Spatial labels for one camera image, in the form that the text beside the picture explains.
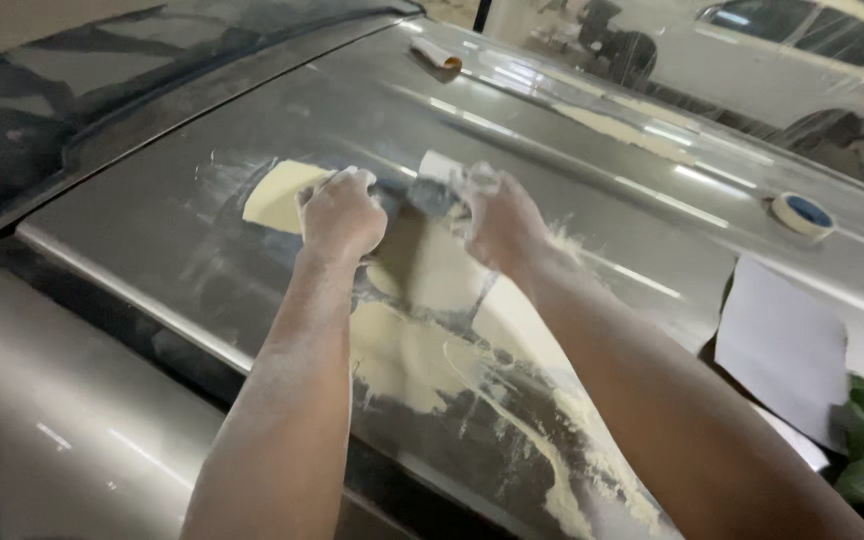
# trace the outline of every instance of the car window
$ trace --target car window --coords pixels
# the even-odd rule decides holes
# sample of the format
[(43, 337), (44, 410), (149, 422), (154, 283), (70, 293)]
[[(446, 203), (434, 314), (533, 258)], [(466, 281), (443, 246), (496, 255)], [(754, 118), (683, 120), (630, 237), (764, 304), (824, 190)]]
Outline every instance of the car window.
[(864, 22), (825, 7), (796, 48), (855, 66), (864, 66)]
[(804, 0), (736, 0), (715, 10), (708, 22), (780, 43), (799, 28), (813, 8)]

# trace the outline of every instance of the sanding dust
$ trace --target sanding dust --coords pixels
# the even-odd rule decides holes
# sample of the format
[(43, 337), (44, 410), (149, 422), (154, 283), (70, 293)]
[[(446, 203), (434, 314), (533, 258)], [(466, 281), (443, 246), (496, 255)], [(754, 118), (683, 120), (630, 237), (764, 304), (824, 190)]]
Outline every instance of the sanding dust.
[(445, 411), (446, 397), (469, 389), (467, 381), (484, 382), (495, 366), (473, 343), (378, 301), (352, 313), (350, 341), (349, 360), (368, 386), (366, 398), (389, 397), (416, 412)]
[(488, 275), (445, 225), (408, 210), (366, 268), (368, 280), (383, 293), (410, 306), (447, 312), (475, 306)]
[(683, 164), (686, 166), (695, 165), (695, 157), (682, 148), (679, 148), (679, 146), (671, 140), (642, 132), (632, 125), (626, 124), (616, 118), (592, 112), (591, 110), (587, 110), (581, 106), (554, 104), (553, 107), (556, 111), (566, 117), (569, 117), (600, 134), (609, 136), (616, 141), (637, 146), (642, 150), (652, 152), (657, 156), (666, 158), (666, 160), (670, 160), (677, 164)]
[(287, 159), (262, 178), (246, 200), (242, 219), (277, 231), (300, 235), (302, 222), (295, 197), (332, 171)]
[[(563, 229), (556, 238), (578, 257), (580, 242), (568, 238)], [(660, 510), (643, 494), (552, 332), (508, 277), (491, 275), (444, 225), (415, 215), (399, 217), (379, 247), (376, 261), (366, 268), (366, 276), (390, 296), (386, 299), (390, 303), (404, 301), (407, 308), (431, 310), (421, 313), (472, 313), (478, 304), (471, 331), (479, 338), (460, 337), (433, 320), (403, 314), (382, 301), (360, 301), (351, 317), (350, 360), (355, 378), (367, 387), (366, 401), (385, 397), (416, 412), (442, 413), (450, 398), (471, 391), (498, 414), (496, 437), (516, 429), (548, 460), (554, 481), (545, 494), (544, 508), (564, 533), (594, 538), (572, 490), (572, 477), (591, 479), (608, 499), (621, 493), (632, 517), (648, 525), (650, 532), (658, 529)], [(486, 289), (491, 279), (494, 284)], [(485, 298), (478, 302), (484, 290)], [(497, 350), (511, 355), (514, 365), (499, 362)], [(572, 471), (549, 436), (503, 404), (507, 394), (503, 370), (508, 369), (539, 372), (555, 388), (553, 398), (563, 421), (587, 438), (582, 447), (586, 467)]]

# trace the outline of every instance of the masking tape roll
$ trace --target masking tape roll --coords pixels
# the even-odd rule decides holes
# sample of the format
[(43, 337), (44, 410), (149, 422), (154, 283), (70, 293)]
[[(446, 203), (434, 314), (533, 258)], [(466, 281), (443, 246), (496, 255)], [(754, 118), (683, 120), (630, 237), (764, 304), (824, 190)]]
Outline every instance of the masking tape roll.
[(772, 212), (786, 227), (822, 240), (835, 231), (835, 220), (822, 206), (798, 193), (782, 193), (772, 202)]

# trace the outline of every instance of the forearm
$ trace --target forearm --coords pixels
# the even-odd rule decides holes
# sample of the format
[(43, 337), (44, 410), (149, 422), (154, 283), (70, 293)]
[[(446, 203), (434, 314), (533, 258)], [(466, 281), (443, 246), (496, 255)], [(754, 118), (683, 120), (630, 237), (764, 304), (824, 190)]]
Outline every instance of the forearm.
[(748, 403), (551, 245), (510, 277), (690, 540), (857, 538), (864, 522)]
[(269, 337), (202, 469), (186, 538), (331, 538), (349, 436), (356, 264), (299, 252)]

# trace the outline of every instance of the plastic sheet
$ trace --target plastic sheet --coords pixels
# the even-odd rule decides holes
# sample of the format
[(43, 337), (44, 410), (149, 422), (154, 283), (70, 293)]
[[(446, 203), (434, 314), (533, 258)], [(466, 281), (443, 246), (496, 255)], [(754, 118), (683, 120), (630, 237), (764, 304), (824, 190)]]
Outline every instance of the plastic sheet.
[(864, 182), (864, 0), (495, 0), (484, 33)]

